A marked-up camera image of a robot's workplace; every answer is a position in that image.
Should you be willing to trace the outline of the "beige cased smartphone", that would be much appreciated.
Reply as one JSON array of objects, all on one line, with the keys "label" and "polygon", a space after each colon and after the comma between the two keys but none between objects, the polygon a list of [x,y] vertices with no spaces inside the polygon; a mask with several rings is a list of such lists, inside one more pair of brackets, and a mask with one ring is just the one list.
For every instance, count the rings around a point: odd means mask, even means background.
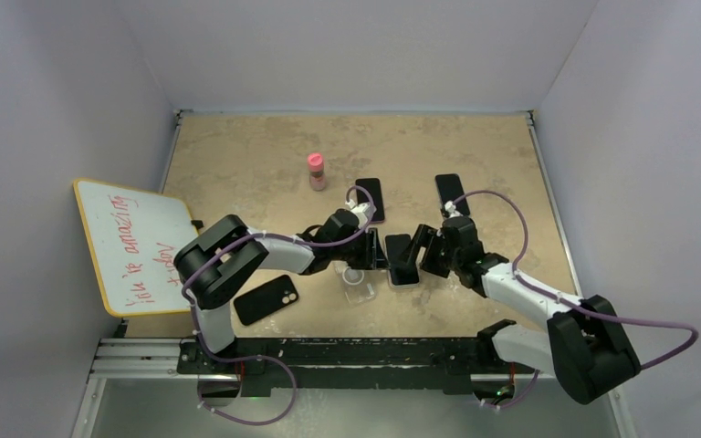
[{"label": "beige cased smartphone", "polygon": [[408,234],[389,234],[384,237],[389,284],[393,288],[416,287],[420,283],[416,265],[410,263],[405,254],[411,242],[412,238]]}]

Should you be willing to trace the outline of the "yellow framed whiteboard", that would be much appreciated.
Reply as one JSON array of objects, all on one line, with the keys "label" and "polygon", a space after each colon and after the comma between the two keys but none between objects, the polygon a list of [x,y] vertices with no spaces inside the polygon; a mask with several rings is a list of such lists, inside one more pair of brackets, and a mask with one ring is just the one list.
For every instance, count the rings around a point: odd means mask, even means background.
[{"label": "yellow framed whiteboard", "polygon": [[73,182],[102,303],[113,317],[186,313],[173,265],[198,236],[178,198],[79,178]]}]

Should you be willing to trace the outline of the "pink capped small bottle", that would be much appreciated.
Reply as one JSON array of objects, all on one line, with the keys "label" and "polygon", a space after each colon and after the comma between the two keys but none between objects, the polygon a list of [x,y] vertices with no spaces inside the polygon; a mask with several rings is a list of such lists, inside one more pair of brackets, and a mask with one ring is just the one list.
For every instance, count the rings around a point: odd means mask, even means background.
[{"label": "pink capped small bottle", "polygon": [[309,185],[314,191],[323,191],[326,187],[324,157],[319,152],[311,153],[307,157],[309,169]]}]

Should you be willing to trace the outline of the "clear magsafe phone case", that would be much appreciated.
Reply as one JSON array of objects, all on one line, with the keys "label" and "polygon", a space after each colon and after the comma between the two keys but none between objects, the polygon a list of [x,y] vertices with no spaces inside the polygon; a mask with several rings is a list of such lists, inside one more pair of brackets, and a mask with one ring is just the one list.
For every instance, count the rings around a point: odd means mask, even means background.
[{"label": "clear magsafe phone case", "polygon": [[334,261],[332,266],[348,303],[358,306],[377,297],[374,284],[364,270],[351,268],[347,263]]}]

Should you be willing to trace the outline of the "purple edged smartphone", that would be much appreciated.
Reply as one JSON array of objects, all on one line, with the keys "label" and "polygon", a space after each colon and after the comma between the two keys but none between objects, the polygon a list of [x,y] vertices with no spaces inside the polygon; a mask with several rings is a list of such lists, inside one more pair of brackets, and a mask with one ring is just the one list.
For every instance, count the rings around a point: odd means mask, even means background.
[{"label": "purple edged smartphone", "polygon": [[373,224],[382,224],[386,220],[386,212],[382,198],[382,184],[379,178],[359,178],[354,184],[362,188],[362,191],[356,191],[357,200],[359,203],[371,203],[375,207],[371,222]]}]

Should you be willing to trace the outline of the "black phone case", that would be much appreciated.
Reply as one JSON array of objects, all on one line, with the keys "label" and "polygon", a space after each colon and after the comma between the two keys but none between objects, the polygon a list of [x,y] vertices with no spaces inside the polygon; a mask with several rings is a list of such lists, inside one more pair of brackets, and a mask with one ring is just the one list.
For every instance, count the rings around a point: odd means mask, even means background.
[{"label": "black phone case", "polygon": [[291,277],[282,275],[236,297],[233,305],[241,324],[251,326],[298,300],[299,293]]}]

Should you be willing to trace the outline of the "black smartphone far right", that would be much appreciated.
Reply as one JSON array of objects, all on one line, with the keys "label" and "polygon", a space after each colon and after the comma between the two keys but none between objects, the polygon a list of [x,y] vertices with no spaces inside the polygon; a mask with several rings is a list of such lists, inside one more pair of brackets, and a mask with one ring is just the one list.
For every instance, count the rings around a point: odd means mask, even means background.
[{"label": "black smartphone far right", "polygon": [[443,218],[449,216],[448,212],[445,210],[444,205],[447,202],[452,202],[455,205],[456,210],[465,216],[470,216],[470,208],[465,199],[456,203],[455,199],[463,196],[465,194],[463,184],[457,173],[446,173],[437,174],[434,177],[436,189],[440,198],[440,213]]}]

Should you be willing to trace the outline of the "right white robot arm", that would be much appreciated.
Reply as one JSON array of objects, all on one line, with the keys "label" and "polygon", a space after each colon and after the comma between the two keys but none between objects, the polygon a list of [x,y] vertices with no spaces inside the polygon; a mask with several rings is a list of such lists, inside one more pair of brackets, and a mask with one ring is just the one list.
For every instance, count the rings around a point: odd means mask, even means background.
[{"label": "right white robot arm", "polygon": [[451,217],[440,228],[418,226],[389,262],[419,268],[515,309],[538,325],[531,330],[503,320],[477,334],[476,359],[497,371],[516,362],[554,376],[576,402],[588,404],[637,376],[642,365],[612,304],[604,297],[562,294],[517,271],[512,262],[485,250],[474,221]]}]

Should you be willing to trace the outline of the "black mounting rail base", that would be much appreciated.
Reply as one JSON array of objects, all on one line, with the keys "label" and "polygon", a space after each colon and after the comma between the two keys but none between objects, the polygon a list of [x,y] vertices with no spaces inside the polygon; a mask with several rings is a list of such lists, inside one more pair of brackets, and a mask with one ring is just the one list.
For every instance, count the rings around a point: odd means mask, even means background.
[{"label": "black mounting rail base", "polygon": [[459,338],[238,338],[209,358],[195,340],[179,345],[177,371],[203,380],[240,376],[245,397],[274,389],[438,390],[492,395],[509,375],[530,374],[491,356],[485,343]]}]

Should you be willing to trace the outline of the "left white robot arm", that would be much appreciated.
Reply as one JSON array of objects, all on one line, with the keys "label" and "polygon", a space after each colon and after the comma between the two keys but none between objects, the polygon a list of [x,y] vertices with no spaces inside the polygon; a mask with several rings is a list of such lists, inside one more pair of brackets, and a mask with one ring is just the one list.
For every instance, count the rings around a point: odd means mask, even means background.
[{"label": "left white robot arm", "polygon": [[311,276],[342,262],[356,271],[387,267],[366,203],[336,210],[301,233],[281,235],[252,228],[229,214],[178,251],[173,259],[194,334],[203,344],[200,361],[211,372],[235,364],[231,304],[258,270]]}]

